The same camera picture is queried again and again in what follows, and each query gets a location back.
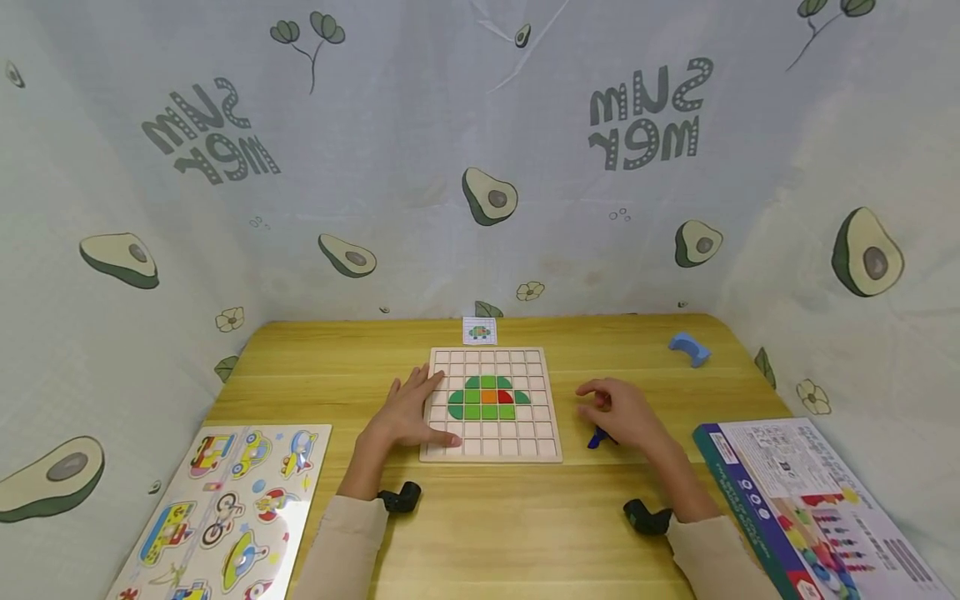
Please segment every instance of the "toy box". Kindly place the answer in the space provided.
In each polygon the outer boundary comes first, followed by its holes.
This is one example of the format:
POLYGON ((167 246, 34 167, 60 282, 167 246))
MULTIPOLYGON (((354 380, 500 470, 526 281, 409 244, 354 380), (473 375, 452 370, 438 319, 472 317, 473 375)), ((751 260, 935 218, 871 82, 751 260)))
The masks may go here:
POLYGON ((707 423, 693 439, 789 600, 951 600, 809 419, 707 423))

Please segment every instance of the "wooden peg puzzle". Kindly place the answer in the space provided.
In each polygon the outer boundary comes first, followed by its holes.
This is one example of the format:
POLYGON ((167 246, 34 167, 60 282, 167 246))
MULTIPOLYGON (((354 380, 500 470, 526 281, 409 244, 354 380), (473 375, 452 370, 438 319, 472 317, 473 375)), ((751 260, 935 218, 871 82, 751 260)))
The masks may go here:
POLYGON ((423 462, 561 463, 557 413, 543 348, 432 348, 446 373, 423 407, 434 429, 463 439, 420 447, 423 462))

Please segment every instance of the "blue block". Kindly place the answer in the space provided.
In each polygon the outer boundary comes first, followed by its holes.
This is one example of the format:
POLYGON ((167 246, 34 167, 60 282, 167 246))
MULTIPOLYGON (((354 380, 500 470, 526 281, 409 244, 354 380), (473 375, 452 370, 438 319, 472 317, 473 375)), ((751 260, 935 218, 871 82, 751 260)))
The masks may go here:
POLYGON ((681 331, 670 340, 671 350, 680 350, 690 355, 690 367, 696 369, 703 365, 710 358, 710 351, 699 342, 690 337, 689 333, 681 331))

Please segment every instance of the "cartoon car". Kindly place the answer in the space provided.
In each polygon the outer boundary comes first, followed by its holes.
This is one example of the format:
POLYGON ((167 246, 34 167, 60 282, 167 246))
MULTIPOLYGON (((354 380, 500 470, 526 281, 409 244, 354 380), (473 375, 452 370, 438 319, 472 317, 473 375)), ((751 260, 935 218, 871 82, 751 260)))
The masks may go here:
POLYGON ((196 506, 196 502, 175 502, 163 509, 140 547, 140 562, 153 566, 167 546, 178 546, 186 541, 193 534, 187 519, 196 506))
POLYGON ((198 579, 189 588, 177 588, 170 600, 209 600, 210 588, 206 586, 206 579, 198 579))
POLYGON ((220 459, 227 456, 233 447, 236 435, 206 436, 200 440, 197 453, 190 461, 190 476, 200 479, 220 465, 220 459))
POLYGON ((210 548, 233 530, 233 520, 244 514, 244 507, 234 492, 227 492, 217 500, 217 519, 213 521, 200 537, 201 546, 210 548))
POLYGON ((283 457, 283 466, 280 467, 280 474, 284 479, 290 479, 291 475, 299 475, 313 468, 313 463, 308 459, 313 452, 313 443, 316 441, 317 434, 305 429, 294 434, 290 442, 290 454, 283 457))
POLYGON ((224 567, 221 575, 224 577, 224 593, 237 585, 244 575, 250 572, 257 561, 267 558, 270 548, 256 545, 253 538, 253 529, 248 529, 240 539, 230 548, 224 557, 224 567))
POLYGON ((468 331, 467 335, 471 336, 474 340, 477 338, 483 338, 486 340, 487 336, 490 335, 490 330, 482 325, 478 325, 468 331))
POLYGON ((234 479, 240 479, 250 472, 250 469, 262 463, 264 459, 267 458, 267 455, 270 454, 272 448, 270 440, 260 435, 259 431, 253 431, 248 434, 245 442, 247 443, 247 447, 244 448, 243 454, 240 455, 240 462, 230 469, 230 473, 234 479))

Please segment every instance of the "pattern card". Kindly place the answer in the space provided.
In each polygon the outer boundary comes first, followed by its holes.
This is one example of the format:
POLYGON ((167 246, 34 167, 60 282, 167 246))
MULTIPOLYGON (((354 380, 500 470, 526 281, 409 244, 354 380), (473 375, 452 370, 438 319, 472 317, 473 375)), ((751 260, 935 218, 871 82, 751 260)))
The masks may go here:
POLYGON ((330 429, 201 429, 107 600, 283 600, 330 429))
POLYGON ((543 348, 433 348, 430 372, 446 373, 423 407, 456 448, 420 447, 420 460, 561 463, 564 460, 543 348))
POLYGON ((467 346, 496 345, 496 319, 464 317, 464 344, 467 346))

